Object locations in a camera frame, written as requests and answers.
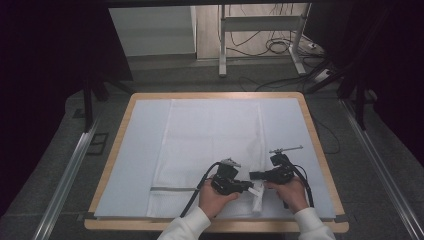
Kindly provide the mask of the person's left hand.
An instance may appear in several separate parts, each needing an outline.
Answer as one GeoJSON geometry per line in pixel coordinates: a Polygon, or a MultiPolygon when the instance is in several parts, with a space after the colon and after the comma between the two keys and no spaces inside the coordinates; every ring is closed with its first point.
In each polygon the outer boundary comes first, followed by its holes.
{"type": "Polygon", "coordinates": [[[200,189],[199,208],[209,219],[215,218],[231,201],[239,198],[238,192],[230,195],[221,195],[211,185],[212,180],[207,179],[200,189]]]}

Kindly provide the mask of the white cabinet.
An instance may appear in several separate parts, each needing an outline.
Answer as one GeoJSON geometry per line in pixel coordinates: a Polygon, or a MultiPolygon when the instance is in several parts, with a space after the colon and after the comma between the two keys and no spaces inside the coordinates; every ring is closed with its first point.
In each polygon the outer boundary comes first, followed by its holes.
{"type": "Polygon", "coordinates": [[[109,13],[126,56],[196,52],[194,7],[110,8],[109,13]]]}

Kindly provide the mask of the aluminium floor rail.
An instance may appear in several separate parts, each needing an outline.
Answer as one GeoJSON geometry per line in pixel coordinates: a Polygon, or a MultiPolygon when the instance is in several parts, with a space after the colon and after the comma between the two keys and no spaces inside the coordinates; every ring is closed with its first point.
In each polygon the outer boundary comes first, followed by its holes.
{"type": "Polygon", "coordinates": [[[49,240],[98,124],[99,118],[96,117],[90,127],[85,130],[79,138],[64,173],[31,240],[49,240]]]}
{"type": "Polygon", "coordinates": [[[352,103],[349,100],[340,100],[340,104],[411,240],[424,240],[424,226],[396,184],[367,131],[357,122],[352,103]]]}

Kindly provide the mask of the black metal stand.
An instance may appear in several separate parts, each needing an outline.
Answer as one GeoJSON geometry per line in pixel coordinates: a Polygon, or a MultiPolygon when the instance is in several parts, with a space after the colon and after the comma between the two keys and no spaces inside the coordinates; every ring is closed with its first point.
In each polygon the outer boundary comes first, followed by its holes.
{"type": "Polygon", "coordinates": [[[364,105],[365,105],[365,80],[360,74],[361,63],[359,60],[353,60],[345,67],[337,70],[335,73],[314,84],[306,90],[306,94],[313,94],[325,86],[341,79],[341,83],[336,91],[339,99],[348,99],[353,91],[355,93],[354,100],[354,119],[362,130],[365,130],[364,124],[364,105]]]}
{"type": "Polygon", "coordinates": [[[84,99],[84,116],[85,128],[84,132],[88,133],[94,125],[92,96],[94,94],[96,99],[104,102],[109,98],[109,92],[105,84],[109,83],[112,86],[122,90],[123,92],[132,95],[135,90],[126,86],[121,81],[115,80],[105,74],[99,73],[92,77],[86,77],[83,80],[83,99],[84,99]]]}

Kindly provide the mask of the white mesh laundry bag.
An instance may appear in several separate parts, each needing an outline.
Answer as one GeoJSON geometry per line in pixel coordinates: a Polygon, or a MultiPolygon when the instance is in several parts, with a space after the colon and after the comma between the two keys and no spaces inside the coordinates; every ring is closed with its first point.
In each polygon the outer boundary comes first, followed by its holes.
{"type": "Polygon", "coordinates": [[[223,159],[237,177],[265,168],[261,104],[253,100],[173,100],[150,189],[147,215],[175,218],[208,168],[223,159]]]}

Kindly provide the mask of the black floor outlet plate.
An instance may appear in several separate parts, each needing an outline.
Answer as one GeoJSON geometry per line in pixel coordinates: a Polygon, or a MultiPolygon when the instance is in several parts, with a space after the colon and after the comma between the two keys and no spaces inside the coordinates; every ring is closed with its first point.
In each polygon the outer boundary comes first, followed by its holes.
{"type": "Polygon", "coordinates": [[[89,144],[87,155],[100,156],[103,154],[108,140],[108,133],[96,133],[89,144]]]}

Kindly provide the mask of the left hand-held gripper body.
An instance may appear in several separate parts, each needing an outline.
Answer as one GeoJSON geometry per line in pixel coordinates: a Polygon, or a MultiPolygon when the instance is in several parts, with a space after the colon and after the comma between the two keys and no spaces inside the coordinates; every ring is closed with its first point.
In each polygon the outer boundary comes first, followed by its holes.
{"type": "Polygon", "coordinates": [[[212,188],[219,194],[226,196],[232,193],[242,193],[243,188],[240,186],[239,181],[235,179],[238,174],[237,167],[240,167],[240,164],[231,158],[221,160],[217,172],[212,178],[212,188]]]}

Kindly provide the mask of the dark curtain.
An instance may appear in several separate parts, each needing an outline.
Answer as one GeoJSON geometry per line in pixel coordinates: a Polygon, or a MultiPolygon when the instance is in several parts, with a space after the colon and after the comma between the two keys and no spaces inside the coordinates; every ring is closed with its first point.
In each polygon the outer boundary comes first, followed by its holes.
{"type": "Polygon", "coordinates": [[[424,166],[424,0],[322,0],[305,35],[343,72],[342,98],[376,95],[375,111],[424,166]]]}
{"type": "Polygon", "coordinates": [[[0,0],[0,216],[50,144],[67,98],[131,71],[106,0],[0,0]]]}

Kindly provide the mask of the white metal desk frame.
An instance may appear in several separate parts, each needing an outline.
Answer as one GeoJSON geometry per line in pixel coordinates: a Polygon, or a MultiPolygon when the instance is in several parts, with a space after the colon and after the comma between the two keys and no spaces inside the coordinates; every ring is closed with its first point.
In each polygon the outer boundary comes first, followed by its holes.
{"type": "Polygon", "coordinates": [[[294,31],[295,38],[289,45],[288,50],[298,74],[305,75],[306,70],[299,57],[298,47],[300,39],[303,36],[303,30],[308,18],[310,7],[311,4],[307,3],[300,15],[230,17],[226,16],[226,7],[221,5],[221,17],[219,20],[219,32],[221,37],[219,76],[225,77],[227,75],[226,33],[250,31],[294,31]]]}

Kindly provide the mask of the person's right hand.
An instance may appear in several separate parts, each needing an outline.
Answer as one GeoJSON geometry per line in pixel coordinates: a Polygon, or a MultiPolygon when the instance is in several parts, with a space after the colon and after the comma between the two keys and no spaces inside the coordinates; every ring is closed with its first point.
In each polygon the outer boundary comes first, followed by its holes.
{"type": "Polygon", "coordinates": [[[278,198],[288,205],[289,210],[293,214],[309,207],[306,200],[305,187],[299,177],[293,177],[286,184],[279,185],[266,181],[264,185],[268,189],[275,190],[278,198]]]}

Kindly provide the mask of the white power strip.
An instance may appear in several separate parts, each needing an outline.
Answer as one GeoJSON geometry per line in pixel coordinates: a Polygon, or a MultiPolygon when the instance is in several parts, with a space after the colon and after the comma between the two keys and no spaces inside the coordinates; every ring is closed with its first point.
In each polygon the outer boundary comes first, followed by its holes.
{"type": "Polygon", "coordinates": [[[333,71],[330,69],[323,69],[314,79],[313,81],[316,83],[319,83],[323,80],[325,80],[326,78],[328,78],[329,76],[331,76],[333,74],[333,71]]]}

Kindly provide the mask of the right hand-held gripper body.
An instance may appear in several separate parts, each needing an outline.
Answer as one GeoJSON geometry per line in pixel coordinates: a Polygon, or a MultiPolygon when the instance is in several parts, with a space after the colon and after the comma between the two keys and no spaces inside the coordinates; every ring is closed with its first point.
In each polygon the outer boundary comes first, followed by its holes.
{"type": "Polygon", "coordinates": [[[276,184],[289,183],[295,175],[301,180],[304,180],[303,175],[296,168],[296,166],[289,160],[288,156],[284,154],[284,149],[279,148],[270,150],[272,156],[270,160],[274,168],[266,172],[265,180],[276,184]]]}

